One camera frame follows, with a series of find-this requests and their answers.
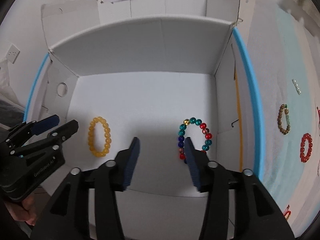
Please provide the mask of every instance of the human hand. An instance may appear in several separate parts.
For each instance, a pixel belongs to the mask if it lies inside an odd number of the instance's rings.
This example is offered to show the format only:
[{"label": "human hand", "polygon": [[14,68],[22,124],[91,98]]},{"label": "human hand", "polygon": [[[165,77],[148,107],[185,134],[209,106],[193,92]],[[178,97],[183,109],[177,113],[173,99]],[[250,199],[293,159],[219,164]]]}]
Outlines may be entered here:
[{"label": "human hand", "polygon": [[22,202],[22,206],[4,201],[7,210],[15,221],[25,221],[28,225],[34,226],[37,221],[35,200],[29,195]]}]

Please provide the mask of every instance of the blue strip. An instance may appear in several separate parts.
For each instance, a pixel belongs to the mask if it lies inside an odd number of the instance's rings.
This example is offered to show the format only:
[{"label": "blue strip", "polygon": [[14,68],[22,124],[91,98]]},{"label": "blue strip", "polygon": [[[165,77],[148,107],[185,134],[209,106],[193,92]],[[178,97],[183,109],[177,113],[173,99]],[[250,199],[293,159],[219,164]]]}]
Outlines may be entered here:
[{"label": "blue strip", "polygon": [[265,133],[264,133],[264,119],[263,108],[260,97],[259,86],[257,82],[254,69],[244,44],[241,35],[237,28],[233,29],[233,35],[236,39],[242,62],[244,65],[245,73],[247,75],[249,91],[251,96],[253,122],[254,122],[254,143],[255,143],[255,156],[253,172],[257,175],[260,181],[263,180],[264,174],[264,159],[265,159]]},{"label": "blue strip", "polygon": [[37,82],[38,82],[40,73],[41,73],[41,71],[42,71],[42,69],[43,69],[43,67],[44,67],[44,64],[45,64],[45,62],[47,61],[48,57],[49,57],[49,53],[47,53],[47,54],[44,56],[44,58],[43,58],[43,60],[42,60],[42,62],[41,62],[41,65],[40,65],[40,67],[39,67],[39,69],[38,69],[38,72],[37,72],[37,74],[36,74],[36,77],[35,77],[35,79],[34,79],[34,81],[33,81],[33,84],[32,84],[32,86],[31,86],[31,90],[30,90],[30,94],[29,94],[28,101],[27,101],[27,105],[26,105],[26,108],[25,108],[25,110],[24,110],[24,116],[23,116],[23,120],[24,120],[24,121],[26,121],[27,118],[28,118],[28,112],[29,112],[29,107],[30,107],[30,103],[31,103],[31,98],[32,98],[32,96],[33,96],[33,92],[34,92],[35,87],[36,87],[36,84],[37,84]]}]

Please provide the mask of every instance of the orange strip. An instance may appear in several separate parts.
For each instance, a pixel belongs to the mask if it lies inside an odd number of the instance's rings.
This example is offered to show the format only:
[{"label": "orange strip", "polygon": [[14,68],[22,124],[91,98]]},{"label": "orange strip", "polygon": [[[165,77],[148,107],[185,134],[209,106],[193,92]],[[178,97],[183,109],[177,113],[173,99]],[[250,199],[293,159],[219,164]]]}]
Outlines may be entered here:
[{"label": "orange strip", "polygon": [[238,87],[237,71],[235,70],[235,80],[236,80],[236,96],[237,96],[237,112],[239,118],[239,130],[240,130],[240,161],[239,161],[239,171],[243,170],[243,136],[242,136],[242,119],[241,119],[241,108],[240,108],[240,95]]}]

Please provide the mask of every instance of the green bead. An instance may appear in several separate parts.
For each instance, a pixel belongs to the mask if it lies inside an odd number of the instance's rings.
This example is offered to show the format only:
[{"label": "green bead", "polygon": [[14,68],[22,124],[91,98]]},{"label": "green bead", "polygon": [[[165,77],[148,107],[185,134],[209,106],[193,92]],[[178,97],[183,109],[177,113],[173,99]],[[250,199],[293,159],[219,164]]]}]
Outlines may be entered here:
[{"label": "green bead", "polygon": [[212,140],[205,140],[204,144],[210,146],[212,145]]},{"label": "green bead", "polygon": [[180,136],[184,136],[184,135],[186,134],[186,132],[185,132],[185,130],[180,130],[180,131],[178,132],[178,134],[179,134]]},{"label": "green bead", "polygon": [[180,125],[180,130],[185,130],[187,128],[187,126],[183,123]]},{"label": "green bead", "polygon": [[196,121],[196,125],[201,125],[202,124],[202,120],[201,119],[198,119],[197,121]]},{"label": "green bead", "polygon": [[190,123],[195,123],[195,122],[196,122],[196,118],[191,117],[191,118],[190,118]]},{"label": "green bead", "polygon": [[207,151],[207,150],[209,150],[209,146],[208,146],[208,145],[203,145],[203,146],[202,146],[202,149],[203,149],[204,151]]}]

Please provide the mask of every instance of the power outlet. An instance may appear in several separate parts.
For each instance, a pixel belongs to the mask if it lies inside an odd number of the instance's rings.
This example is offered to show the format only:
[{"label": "power outlet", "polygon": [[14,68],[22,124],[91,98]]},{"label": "power outlet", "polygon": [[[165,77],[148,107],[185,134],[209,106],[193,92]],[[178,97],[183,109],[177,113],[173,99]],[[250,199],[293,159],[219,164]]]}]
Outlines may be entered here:
[{"label": "power outlet", "polygon": [[20,50],[18,50],[17,47],[12,44],[5,57],[7,60],[9,60],[13,64],[16,61],[19,53],[20,53]]}]

